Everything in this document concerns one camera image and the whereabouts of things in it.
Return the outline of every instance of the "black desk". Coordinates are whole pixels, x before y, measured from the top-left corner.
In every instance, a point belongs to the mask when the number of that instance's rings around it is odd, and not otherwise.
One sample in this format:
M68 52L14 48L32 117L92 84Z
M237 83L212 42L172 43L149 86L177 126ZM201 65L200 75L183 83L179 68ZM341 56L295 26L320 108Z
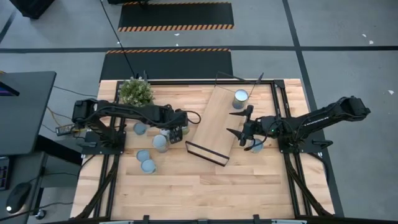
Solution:
M39 135L55 76L55 72L0 74L2 82L20 93L19 96L0 97L0 155L10 156L12 161L9 189L0 192L0 218L11 215L7 213L5 204L17 184L40 177L31 181L29 197L18 213L38 207L44 187L59 187L48 183L42 185L40 175L57 172L45 170L49 156L81 165L80 153ZM29 215L4 223L25 223Z

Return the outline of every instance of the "computer monitor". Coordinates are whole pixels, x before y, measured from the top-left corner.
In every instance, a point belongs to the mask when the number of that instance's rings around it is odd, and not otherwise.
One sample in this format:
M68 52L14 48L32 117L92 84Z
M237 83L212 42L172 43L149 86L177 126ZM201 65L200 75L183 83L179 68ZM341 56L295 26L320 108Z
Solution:
M0 81L0 96L19 96L19 92Z

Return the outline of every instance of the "keyboard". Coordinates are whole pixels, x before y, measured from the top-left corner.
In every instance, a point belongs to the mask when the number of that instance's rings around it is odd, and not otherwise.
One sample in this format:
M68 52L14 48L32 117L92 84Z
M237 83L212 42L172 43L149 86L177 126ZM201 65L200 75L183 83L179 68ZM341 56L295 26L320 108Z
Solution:
M8 190L10 176L10 159L7 156L0 156L0 191Z

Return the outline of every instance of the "computer mouse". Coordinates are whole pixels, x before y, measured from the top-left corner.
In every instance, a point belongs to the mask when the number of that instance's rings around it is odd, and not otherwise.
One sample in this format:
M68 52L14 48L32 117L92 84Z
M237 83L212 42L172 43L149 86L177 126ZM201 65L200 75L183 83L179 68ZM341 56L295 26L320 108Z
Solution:
M20 183L14 187L7 199L6 210L8 213L16 213L24 206L30 187L31 185L28 182Z

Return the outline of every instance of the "wooden tabletop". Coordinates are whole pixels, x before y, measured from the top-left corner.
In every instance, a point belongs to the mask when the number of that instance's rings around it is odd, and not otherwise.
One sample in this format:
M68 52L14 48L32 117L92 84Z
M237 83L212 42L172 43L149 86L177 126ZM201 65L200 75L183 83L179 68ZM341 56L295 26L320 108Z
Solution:
M102 81L98 99L113 101L116 84L116 80ZM300 80L286 79L285 85L292 116L308 113ZM154 103L171 104L173 109L202 114L214 87L153 85ZM236 90L251 89L252 86L222 87ZM278 99L283 105L280 91ZM256 86L248 104L254 105L252 118L275 115L269 85ZM197 121L194 114L188 116ZM190 124L190 132L182 142L171 145L165 154L159 154L152 148L152 139L159 130L149 128L144 135L138 136L132 130L134 123L133 120L126 122L126 149L119 163L112 220L142 220L143 215L150 215L151 220L251 219L254 214L259 214L260 218L294 217L284 159L275 139L268 139L258 154L244 152L235 140L230 160L222 167L187 153L184 142L191 140L197 125ZM140 162L136 159L140 149L150 151L157 166L155 174L141 171ZM81 171L71 217L78 215L96 192L102 161L103 156L96 156ZM302 154L302 165L308 188L324 208L333 213L322 163ZM300 210L304 213L302 195L299 190L297 192ZM105 208L106 200L103 200L102 215Z

